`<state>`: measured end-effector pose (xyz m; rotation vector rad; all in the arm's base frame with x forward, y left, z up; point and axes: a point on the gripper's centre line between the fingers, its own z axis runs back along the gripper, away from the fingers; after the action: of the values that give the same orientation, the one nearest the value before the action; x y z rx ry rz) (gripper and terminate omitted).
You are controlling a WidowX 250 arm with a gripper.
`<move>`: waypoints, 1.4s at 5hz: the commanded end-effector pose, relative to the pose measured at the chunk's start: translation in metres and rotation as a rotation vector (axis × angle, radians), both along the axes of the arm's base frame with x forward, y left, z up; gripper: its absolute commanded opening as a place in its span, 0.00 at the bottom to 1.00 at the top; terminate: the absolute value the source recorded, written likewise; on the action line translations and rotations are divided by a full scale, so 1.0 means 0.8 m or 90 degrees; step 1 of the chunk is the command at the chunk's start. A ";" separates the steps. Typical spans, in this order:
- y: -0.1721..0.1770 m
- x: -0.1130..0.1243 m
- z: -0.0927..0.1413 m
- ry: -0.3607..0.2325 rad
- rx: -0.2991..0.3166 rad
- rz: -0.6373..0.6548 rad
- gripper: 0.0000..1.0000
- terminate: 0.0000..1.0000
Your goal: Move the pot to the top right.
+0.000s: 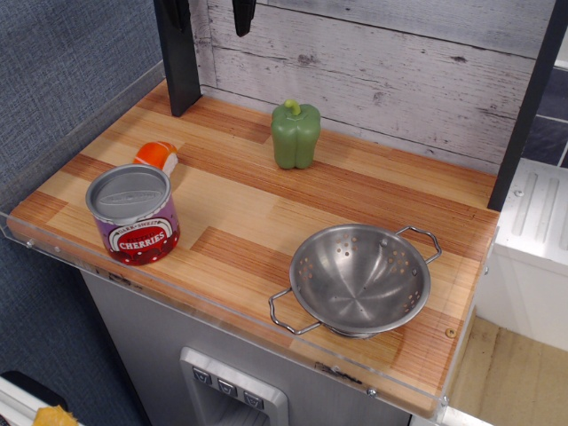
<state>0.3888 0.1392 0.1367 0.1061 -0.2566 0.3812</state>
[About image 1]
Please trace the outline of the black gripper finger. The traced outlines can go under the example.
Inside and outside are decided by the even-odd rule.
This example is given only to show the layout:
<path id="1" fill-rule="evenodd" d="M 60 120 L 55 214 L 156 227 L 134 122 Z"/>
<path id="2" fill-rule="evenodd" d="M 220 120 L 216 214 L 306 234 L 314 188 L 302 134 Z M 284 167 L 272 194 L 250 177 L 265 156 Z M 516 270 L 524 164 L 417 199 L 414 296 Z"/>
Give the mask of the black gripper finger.
<path id="1" fill-rule="evenodd" d="M 190 9 L 188 0 L 168 1 L 170 20 L 175 29 L 184 33 L 190 26 Z"/>
<path id="2" fill-rule="evenodd" d="M 233 0 L 234 25 L 238 37 L 249 33 L 255 9 L 256 0 Z"/>

